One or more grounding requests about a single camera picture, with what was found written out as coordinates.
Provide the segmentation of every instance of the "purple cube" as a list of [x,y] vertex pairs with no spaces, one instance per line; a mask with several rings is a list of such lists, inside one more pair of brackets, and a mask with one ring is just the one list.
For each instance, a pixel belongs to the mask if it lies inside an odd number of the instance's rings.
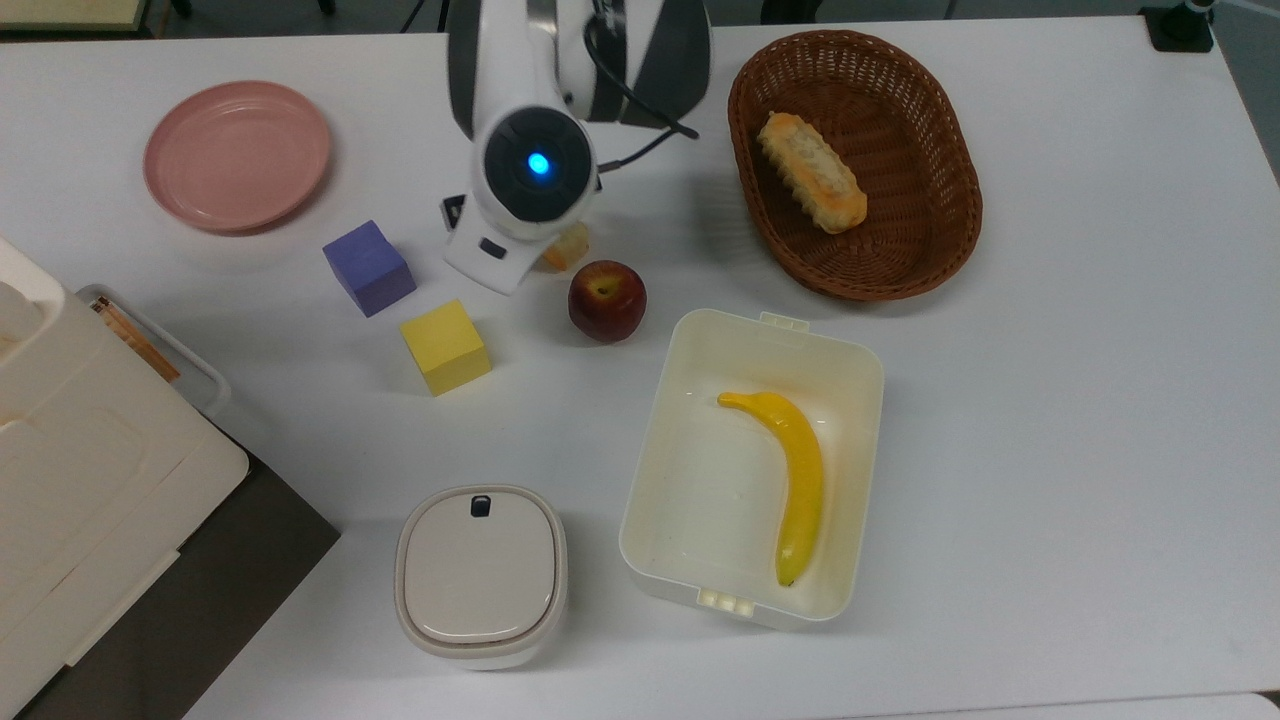
[[366,318],[417,290],[404,258],[372,220],[325,245],[324,256]]

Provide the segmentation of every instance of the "container lid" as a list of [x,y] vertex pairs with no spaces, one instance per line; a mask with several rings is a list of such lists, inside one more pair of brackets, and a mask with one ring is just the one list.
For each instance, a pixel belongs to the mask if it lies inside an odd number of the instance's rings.
[[563,570],[552,520],[532,500],[483,488],[444,497],[412,523],[402,592],[417,632],[454,646],[494,643],[548,614]]

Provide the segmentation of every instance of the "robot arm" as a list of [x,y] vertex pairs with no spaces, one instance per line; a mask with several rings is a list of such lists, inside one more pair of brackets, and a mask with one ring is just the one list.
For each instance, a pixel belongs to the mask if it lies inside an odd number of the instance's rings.
[[[586,213],[599,168],[580,119],[691,133],[672,117],[707,90],[701,0],[631,5],[630,23],[623,0],[470,0],[451,9],[449,100],[474,146],[470,192],[444,259],[480,284],[515,292]],[[588,23],[598,28],[594,56],[582,42]],[[620,78],[650,87],[648,101],[628,101],[636,95]]]

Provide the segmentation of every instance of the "wicker basket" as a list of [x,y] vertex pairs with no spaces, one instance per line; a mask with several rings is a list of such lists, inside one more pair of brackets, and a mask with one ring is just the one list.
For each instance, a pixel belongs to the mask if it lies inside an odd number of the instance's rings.
[[[858,176],[867,220],[814,227],[755,136],[769,111],[813,124]],[[733,81],[728,124],[756,228],[800,284],[846,300],[933,290],[969,259],[982,195],[960,124],[938,81],[897,47],[852,31],[783,37]]]

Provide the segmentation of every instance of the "small orange object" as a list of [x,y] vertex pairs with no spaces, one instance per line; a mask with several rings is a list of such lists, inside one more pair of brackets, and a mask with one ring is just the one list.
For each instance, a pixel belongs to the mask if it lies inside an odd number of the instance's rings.
[[553,242],[552,246],[543,252],[543,259],[547,260],[552,268],[563,273],[586,256],[586,251],[589,249],[590,245],[588,243],[586,225],[576,223],[573,227],[561,233],[559,240]]

